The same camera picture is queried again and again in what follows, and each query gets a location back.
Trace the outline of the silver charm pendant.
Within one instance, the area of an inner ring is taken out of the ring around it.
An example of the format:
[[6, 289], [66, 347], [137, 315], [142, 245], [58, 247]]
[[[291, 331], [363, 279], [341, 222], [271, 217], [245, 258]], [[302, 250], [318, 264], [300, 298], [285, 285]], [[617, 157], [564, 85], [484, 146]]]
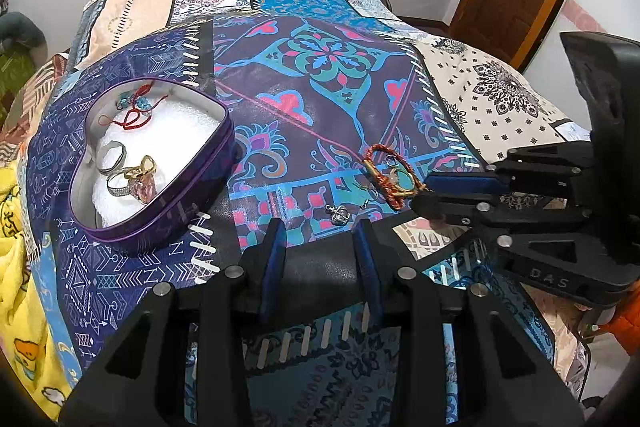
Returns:
[[344, 205], [332, 206], [326, 204], [324, 210], [330, 216], [332, 225], [336, 227], [344, 227], [350, 220], [350, 212]]

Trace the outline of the patchwork patterned bedspread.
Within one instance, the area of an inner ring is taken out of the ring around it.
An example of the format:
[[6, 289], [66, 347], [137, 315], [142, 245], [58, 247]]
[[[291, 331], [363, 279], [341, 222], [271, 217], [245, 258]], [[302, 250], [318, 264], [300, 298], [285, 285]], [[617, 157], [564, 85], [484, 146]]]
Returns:
[[[126, 254], [84, 232], [68, 192], [89, 107], [136, 78], [187, 83], [224, 104], [235, 160], [185, 229]], [[419, 174], [477, 171], [511, 146], [573, 130], [511, 66], [411, 27], [380, 0], [92, 0], [32, 127], [25, 208], [36, 241], [50, 237], [82, 376], [155, 284], [206, 282], [272, 218], [298, 247], [344, 231], [326, 204], [344, 205], [349, 225], [389, 218], [361, 164], [368, 146], [390, 147]]]

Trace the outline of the green patterned bag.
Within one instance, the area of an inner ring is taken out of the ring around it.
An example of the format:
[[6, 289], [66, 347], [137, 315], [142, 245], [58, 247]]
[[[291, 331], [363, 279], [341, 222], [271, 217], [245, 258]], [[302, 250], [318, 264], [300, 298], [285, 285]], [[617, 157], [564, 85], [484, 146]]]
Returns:
[[24, 46], [12, 46], [0, 57], [1, 121], [6, 120], [17, 92], [35, 72], [29, 50]]

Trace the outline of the grey green plush toy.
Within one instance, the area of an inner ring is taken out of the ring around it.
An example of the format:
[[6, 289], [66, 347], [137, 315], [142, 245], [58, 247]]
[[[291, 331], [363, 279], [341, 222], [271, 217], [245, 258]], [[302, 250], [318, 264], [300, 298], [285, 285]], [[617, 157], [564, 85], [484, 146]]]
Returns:
[[0, 18], [0, 25], [1, 53], [24, 46], [37, 66], [43, 64], [48, 56], [47, 40], [30, 18], [20, 12], [7, 12]]

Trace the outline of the purple heart jewelry box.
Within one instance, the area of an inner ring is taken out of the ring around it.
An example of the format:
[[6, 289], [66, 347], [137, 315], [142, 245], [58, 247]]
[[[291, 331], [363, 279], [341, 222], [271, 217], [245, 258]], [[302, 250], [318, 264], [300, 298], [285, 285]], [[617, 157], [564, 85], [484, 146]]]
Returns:
[[185, 229], [233, 164], [230, 110], [187, 83], [116, 84], [91, 104], [84, 131], [68, 208], [88, 236], [126, 254]]

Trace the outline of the yellow cartoon blanket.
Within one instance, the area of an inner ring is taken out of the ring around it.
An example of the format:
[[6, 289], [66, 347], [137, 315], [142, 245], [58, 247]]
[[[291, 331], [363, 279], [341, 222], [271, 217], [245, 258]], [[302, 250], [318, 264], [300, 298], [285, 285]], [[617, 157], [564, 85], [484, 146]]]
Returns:
[[26, 166], [1, 166], [1, 353], [37, 407], [58, 421], [82, 376], [56, 295], [50, 237], [37, 242]]

